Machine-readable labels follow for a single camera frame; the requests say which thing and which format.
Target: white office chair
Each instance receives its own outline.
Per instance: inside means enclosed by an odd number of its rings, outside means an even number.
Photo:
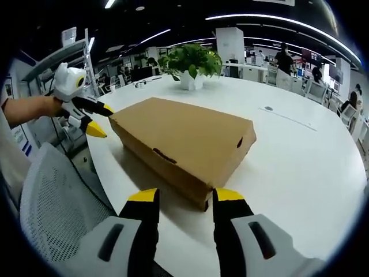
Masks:
[[[243,68],[243,74],[242,77],[244,80],[259,81],[259,70],[254,68]]]
[[[124,87],[126,85],[125,79],[123,78],[123,75],[118,75],[119,82],[121,84],[121,87]]]
[[[323,104],[327,90],[328,90],[327,85],[319,84],[313,80],[309,80],[307,84],[307,93],[305,94],[305,97],[319,104]]]
[[[107,90],[107,92],[111,92],[111,86],[112,85],[116,85],[116,77],[115,76],[112,76],[111,78],[110,78],[110,85],[107,85],[106,86],[106,90]]]
[[[114,214],[96,174],[79,171],[44,143],[28,171],[21,196],[20,224],[31,245],[50,264],[77,253],[80,239]]]
[[[277,67],[268,65],[268,76],[266,77],[267,85],[277,86],[277,72]]]
[[[282,88],[286,91],[291,91],[292,88],[292,77],[286,72],[278,69],[277,72],[277,88]]]
[[[350,124],[353,116],[356,114],[357,110],[350,104],[340,113],[340,118],[347,129],[350,128]]]
[[[305,93],[302,90],[302,80],[301,79],[292,78],[291,91],[298,95],[305,95]]]

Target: box lid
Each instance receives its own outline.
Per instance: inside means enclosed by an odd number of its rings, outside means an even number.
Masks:
[[[208,184],[253,122],[180,102],[150,98],[110,116],[153,151]]]

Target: table surface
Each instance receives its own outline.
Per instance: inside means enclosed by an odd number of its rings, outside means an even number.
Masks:
[[[297,94],[227,77],[207,78],[202,89],[184,91],[163,76],[99,100],[119,111],[152,96],[252,119],[257,141],[225,187],[241,193],[255,214],[288,232],[301,254],[327,260],[339,247],[362,205],[366,174],[335,113]],[[175,277],[219,276],[212,206],[206,212],[194,209],[123,149],[107,118],[93,119],[108,137],[88,136],[89,149],[116,213],[139,190],[161,189],[156,262]]]
[[[253,68],[257,70],[268,71],[268,68],[263,66],[249,65],[247,63],[224,63],[223,66],[236,66],[238,68]]]

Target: sleeve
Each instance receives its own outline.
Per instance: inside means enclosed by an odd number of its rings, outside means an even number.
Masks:
[[[6,101],[8,100],[8,96],[7,93],[5,91],[5,89],[0,93],[0,107],[3,108],[4,104],[6,103]]]
[[[344,111],[349,104],[350,104],[349,101],[346,101],[345,103],[343,103],[341,106],[341,112]]]

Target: cable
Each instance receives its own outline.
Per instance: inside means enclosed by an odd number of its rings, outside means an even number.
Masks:
[[[50,87],[49,87],[49,90],[48,90],[48,95],[51,94],[51,86],[52,86],[52,82],[54,82],[54,78],[55,76],[52,78],[51,80],[51,84],[50,84]],[[85,182],[85,180],[83,179],[83,177],[81,176],[78,168],[76,167],[76,165],[73,163],[72,159],[70,157],[68,157],[67,155],[67,150],[65,150],[63,144],[62,144],[62,140],[61,138],[59,137],[59,134],[58,134],[58,130],[57,130],[57,127],[55,126],[55,122],[54,120],[52,120],[52,118],[50,118],[51,120],[51,123],[52,123],[52,126],[54,127],[54,130],[55,130],[55,134],[57,135],[57,138],[58,138],[58,141],[59,141],[59,144],[60,146],[62,147],[63,151],[64,151],[64,154],[65,156],[69,159],[69,162],[71,164],[71,166],[73,166],[74,170],[76,171],[78,177],[80,178],[81,182],[85,185],[85,187],[91,192],[91,194],[96,198],[98,199],[107,209],[111,209],[111,207],[109,207],[107,204],[105,204],[97,195],[96,193],[87,185],[87,183]]]

